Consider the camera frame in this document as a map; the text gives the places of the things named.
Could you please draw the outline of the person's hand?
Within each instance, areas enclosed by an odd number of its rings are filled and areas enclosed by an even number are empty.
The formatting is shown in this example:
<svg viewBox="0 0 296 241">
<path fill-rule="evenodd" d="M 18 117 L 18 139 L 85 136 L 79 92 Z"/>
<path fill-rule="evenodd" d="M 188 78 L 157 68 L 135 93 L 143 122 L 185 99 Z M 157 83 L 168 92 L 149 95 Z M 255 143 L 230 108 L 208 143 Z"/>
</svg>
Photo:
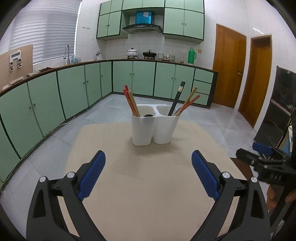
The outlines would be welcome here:
<svg viewBox="0 0 296 241">
<path fill-rule="evenodd" d="M 280 200 L 280 192 L 275 189 L 275 185 L 269 185 L 267 189 L 267 201 L 266 206 L 267 210 L 271 211 L 276 208 L 278 201 Z M 293 189 L 286 197 L 285 202 L 290 203 L 293 202 L 296 199 L 296 190 Z"/>
</svg>

